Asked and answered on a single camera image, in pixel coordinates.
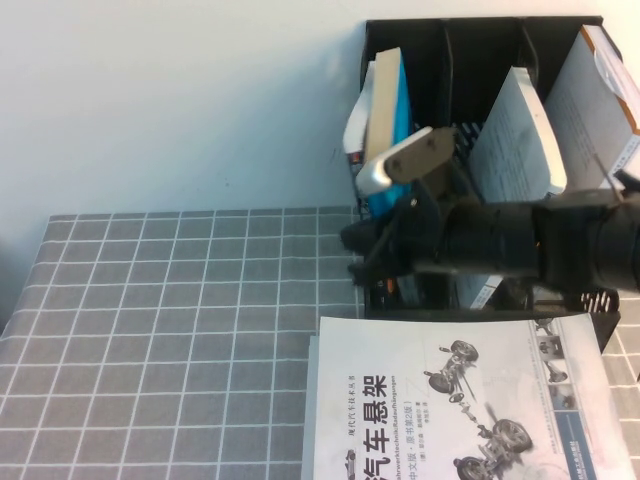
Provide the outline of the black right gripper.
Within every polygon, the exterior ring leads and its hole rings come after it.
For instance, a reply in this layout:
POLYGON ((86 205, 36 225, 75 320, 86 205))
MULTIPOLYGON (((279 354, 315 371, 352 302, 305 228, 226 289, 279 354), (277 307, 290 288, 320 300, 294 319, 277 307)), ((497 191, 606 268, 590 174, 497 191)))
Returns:
POLYGON ((344 227, 340 232, 349 251, 371 251, 348 265, 353 283, 375 286, 411 273, 450 273, 443 257, 447 213, 424 187, 413 187, 388 212, 344 227))

